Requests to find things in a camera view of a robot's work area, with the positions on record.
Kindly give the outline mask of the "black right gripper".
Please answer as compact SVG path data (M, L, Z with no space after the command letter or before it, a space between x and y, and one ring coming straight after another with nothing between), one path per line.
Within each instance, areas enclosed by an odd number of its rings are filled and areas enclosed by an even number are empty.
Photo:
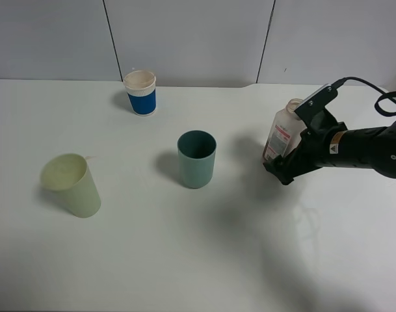
M286 157L264 160L266 171L282 185L322 167L373 169L395 176L395 125L349 130L330 113L303 116L307 129Z

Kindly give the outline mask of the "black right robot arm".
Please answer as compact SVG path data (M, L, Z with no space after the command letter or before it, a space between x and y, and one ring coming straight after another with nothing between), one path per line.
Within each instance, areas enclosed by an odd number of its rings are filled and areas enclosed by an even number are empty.
M283 185L322 167L373 169L396 179L396 121L389 127L349 130L329 113L320 113L300 134L292 152L264 161Z

